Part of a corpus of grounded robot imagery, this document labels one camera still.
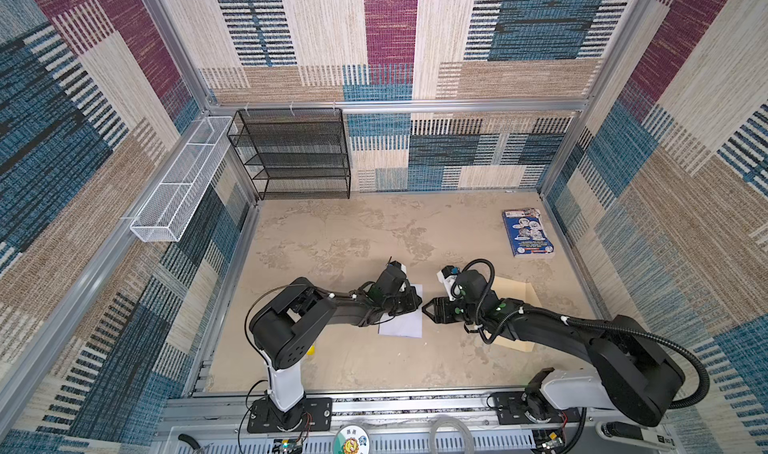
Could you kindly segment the manila paper envelope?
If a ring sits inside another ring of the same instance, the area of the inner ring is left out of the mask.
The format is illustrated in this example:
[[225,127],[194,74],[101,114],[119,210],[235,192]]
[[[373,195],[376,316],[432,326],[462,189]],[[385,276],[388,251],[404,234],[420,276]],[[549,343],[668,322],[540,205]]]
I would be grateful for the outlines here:
[[[532,304],[534,307],[541,307],[541,302],[531,283],[512,280],[503,277],[496,277],[493,283],[494,291],[499,295],[508,295],[515,299],[516,305],[512,308],[514,314],[520,314],[520,304]],[[495,346],[515,350],[522,353],[531,353],[534,350],[532,342],[511,340],[499,334],[494,340]]]

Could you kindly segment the white letter paper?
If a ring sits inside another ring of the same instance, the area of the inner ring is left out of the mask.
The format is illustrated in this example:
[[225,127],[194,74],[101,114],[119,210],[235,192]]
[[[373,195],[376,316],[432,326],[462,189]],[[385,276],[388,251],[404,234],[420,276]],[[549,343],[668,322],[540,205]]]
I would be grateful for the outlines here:
[[386,323],[378,326],[380,336],[421,339],[423,332],[423,314],[421,305],[416,310],[393,319],[385,318]]

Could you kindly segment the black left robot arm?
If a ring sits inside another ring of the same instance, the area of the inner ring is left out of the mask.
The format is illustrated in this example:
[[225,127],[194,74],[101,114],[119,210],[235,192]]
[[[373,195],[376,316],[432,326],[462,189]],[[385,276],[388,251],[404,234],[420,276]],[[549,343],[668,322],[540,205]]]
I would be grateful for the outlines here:
[[261,298],[267,303],[252,304],[244,333],[267,368],[268,405],[282,416],[297,413],[306,397],[300,363],[326,326],[378,326],[411,314],[422,304],[405,267],[393,260],[376,280],[346,293],[299,277]]

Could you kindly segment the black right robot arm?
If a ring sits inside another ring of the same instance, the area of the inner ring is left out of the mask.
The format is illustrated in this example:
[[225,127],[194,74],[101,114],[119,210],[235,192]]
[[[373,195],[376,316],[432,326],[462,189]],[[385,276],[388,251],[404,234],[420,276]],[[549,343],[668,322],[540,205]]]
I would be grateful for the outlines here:
[[463,269],[447,266],[439,273],[443,297],[425,304],[423,313],[435,324],[461,323],[486,345],[503,338],[539,344],[589,363],[602,388],[588,394],[567,387],[563,395],[547,393],[554,370],[542,370],[531,384],[535,395],[553,408],[615,409],[647,427],[657,426],[669,410],[692,407],[710,391],[710,376],[691,351],[645,331],[633,318],[590,320],[560,314],[520,299],[500,298],[495,275],[483,275],[475,259]]

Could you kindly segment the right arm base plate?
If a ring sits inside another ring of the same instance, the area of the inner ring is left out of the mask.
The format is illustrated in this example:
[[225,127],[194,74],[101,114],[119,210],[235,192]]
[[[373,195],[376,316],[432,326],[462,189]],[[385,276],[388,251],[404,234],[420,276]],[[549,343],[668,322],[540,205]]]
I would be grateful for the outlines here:
[[543,396],[521,390],[491,393],[486,397],[486,406],[496,414],[500,425],[562,425],[581,419],[579,409],[558,410]]

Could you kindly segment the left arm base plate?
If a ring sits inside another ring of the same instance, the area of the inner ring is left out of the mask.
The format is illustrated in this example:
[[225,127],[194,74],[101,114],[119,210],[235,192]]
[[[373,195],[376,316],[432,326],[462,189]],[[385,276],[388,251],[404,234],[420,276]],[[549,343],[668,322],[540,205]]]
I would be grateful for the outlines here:
[[278,432],[300,432],[309,430],[325,432],[330,430],[333,399],[330,397],[305,397],[294,407],[283,412],[270,398],[253,401],[249,407],[247,432],[266,434]]

